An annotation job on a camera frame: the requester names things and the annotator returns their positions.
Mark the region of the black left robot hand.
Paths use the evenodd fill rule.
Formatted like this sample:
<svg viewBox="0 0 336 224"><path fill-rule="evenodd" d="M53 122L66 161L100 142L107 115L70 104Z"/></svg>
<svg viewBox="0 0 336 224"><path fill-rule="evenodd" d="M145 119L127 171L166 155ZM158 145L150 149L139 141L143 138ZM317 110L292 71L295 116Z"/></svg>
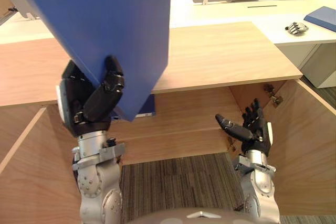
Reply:
<svg viewBox="0 0 336 224"><path fill-rule="evenodd" d="M103 81L95 87L79 67L70 60L56 86L58 109L66 129L73 137L106 131L111 112L123 95L124 76L116 57L104 61Z"/></svg>

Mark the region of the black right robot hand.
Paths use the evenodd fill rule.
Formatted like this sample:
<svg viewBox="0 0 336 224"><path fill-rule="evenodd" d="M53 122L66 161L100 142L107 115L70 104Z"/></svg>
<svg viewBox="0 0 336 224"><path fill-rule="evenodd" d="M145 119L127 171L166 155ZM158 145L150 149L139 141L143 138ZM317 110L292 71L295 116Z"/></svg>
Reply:
<svg viewBox="0 0 336 224"><path fill-rule="evenodd" d="M248 151L257 150L268 156L271 139L267 121L258 99L254 99L251 105L245 108L242 117L244 122L239 125L220 114L215 115L215 119L222 130L229 136L241 141L242 153L246 154Z"/></svg>

